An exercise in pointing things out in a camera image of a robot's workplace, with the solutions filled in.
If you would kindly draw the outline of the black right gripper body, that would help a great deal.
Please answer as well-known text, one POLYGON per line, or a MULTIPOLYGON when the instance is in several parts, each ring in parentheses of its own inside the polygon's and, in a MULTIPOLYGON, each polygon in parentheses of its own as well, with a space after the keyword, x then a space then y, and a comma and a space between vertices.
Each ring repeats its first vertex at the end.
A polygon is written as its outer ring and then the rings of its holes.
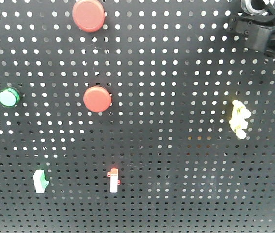
POLYGON ((275 15, 233 15, 227 31, 244 36, 246 48, 261 52, 275 62, 275 15))

